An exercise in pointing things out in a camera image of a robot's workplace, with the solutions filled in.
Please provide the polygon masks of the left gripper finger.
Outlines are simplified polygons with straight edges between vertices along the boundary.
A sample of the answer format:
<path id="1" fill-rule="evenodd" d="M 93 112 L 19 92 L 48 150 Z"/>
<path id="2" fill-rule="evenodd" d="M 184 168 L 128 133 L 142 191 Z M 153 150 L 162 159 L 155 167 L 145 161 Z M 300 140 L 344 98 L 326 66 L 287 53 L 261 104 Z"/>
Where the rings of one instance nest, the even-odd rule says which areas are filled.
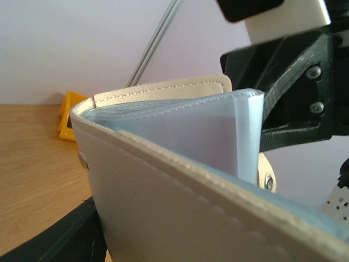
<path id="1" fill-rule="evenodd" d="M 104 261 L 106 242 L 93 199 L 1 255 L 1 261 Z"/>

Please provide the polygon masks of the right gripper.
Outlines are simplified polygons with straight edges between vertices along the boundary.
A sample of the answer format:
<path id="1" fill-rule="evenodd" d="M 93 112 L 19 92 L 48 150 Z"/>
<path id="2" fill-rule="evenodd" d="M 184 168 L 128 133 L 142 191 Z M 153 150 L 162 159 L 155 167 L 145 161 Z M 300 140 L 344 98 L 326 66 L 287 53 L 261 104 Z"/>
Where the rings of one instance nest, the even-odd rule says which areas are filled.
<path id="1" fill-rule="evenodd" d="M 234 90 L 264 93 L 262 152 L 348 135 L 348 50 L 322 27 L 227 52 Z"/>

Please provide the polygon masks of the beige card holder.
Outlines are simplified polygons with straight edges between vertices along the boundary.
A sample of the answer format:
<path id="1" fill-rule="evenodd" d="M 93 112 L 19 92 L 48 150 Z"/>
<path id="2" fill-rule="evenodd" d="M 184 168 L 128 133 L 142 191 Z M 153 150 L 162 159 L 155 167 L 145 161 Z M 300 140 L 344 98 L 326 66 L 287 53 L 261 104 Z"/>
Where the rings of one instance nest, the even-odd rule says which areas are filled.
<path id="1" fill-rule="evenodd" d="M 348 213 L 266 187 L 264 94 L 225 75 L 101 93 L 70 111 L 113 261 L 348 261 Z"/>

